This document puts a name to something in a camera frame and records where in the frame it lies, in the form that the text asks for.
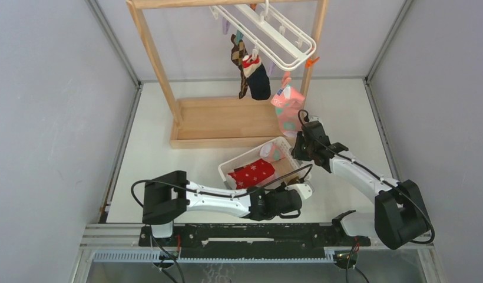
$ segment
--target orange clip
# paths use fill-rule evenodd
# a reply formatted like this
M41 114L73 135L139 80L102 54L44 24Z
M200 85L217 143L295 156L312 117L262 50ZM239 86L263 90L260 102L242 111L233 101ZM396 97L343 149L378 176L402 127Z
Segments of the orange clip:
M313 60L313 59L311 59L311 58L307 59L307 61L306 61L306 68L311 67L311 66L312 66L312 65L314 65L316 62L318 62L318 60L319 60L319 57L316 57L316 59L314 59L314 60Z

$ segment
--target white tabletop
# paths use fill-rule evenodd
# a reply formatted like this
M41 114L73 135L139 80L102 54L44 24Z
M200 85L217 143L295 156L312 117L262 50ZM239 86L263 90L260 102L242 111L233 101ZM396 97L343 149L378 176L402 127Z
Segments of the white tabletop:
M171 83L171 87L176 98L235 96L239 84L239 81L177 82ZM271 81L271 84L275 92L280 82ZM299 89L300 80L293 81L292 85ZM305 109L322 119L330 142L341 142L370 168L385 176L391 175L362 80L312 80ZM249 149L174 150L168 143L171 126L172 115L160 85L144 84L111 201L108 223L141 223L142 208L130 193L130 186L135 181L183 170L190 181L225 188L217 171L218 165ZM303 202L299 218L274 218L266 223L330 222L347 210L373 211L373 204L358 190L320 167L313 168L311 183L315 192ZM142 200L144 185L138 185L135 192ZM216 212L186 212L176 219L176 223L251 222L254 221Z

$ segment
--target white basket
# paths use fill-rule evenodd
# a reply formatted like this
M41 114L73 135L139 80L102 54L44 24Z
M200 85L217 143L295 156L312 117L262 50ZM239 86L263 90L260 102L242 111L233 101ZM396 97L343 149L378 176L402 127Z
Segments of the white basket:
M285 155L287 160L290 162L290 165L292 166L293 170L296 170L301 167L302 165L301 162L292 158L292 155L291 155L292 147L284 137L277 137L273 140L268 141L267 143L273 143L278 147L278 149ZM240 168L242 166L251 164L252 162L259 160L261 158L259 155L260 149L265 144L261 144L256 148L249 150L248 152L245 152L242 155L239 155L219 165L219 174L221 175L221 178L223 178L223 182L224 182L224 185L226 185L226 188L234 189L230 187L226 182L226 175L232 172L235 168ZM307 169L304 169L299 171L297 174L299 175L299 177L302 178L306 174L306 172L307 172ZM308 174L305 178L305 181L309 181L310 179L311 179L311 174Z

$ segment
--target wooden base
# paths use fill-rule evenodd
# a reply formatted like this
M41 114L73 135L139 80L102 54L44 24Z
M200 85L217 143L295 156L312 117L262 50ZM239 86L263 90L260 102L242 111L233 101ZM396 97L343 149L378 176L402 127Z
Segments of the wooden base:
M177 102L183 125L172 126L173 149L255 147L282 135L269 100L216 97Z

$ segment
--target clothes drying rack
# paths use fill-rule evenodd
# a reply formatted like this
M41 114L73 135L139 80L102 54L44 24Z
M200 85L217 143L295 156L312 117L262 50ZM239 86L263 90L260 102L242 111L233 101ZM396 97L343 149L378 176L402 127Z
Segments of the clothes drying rack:
M312 0L271 0L275 2L304 2ZM165 69L146 23L143 10L157 8L180 8L187 6L213 6L259 4L265 0L127 0L144 49L153 66L167 104L173 115L170 145L174 149L209 147L254 147L282 133L278 126L274 106L266 101L248 97L174 97ZM311 38L319 45L325 22L328 0L317 0L316 14ZM316 53L310 56L316 59ZM304 70L300 93L307 96L313 74L313 66Z

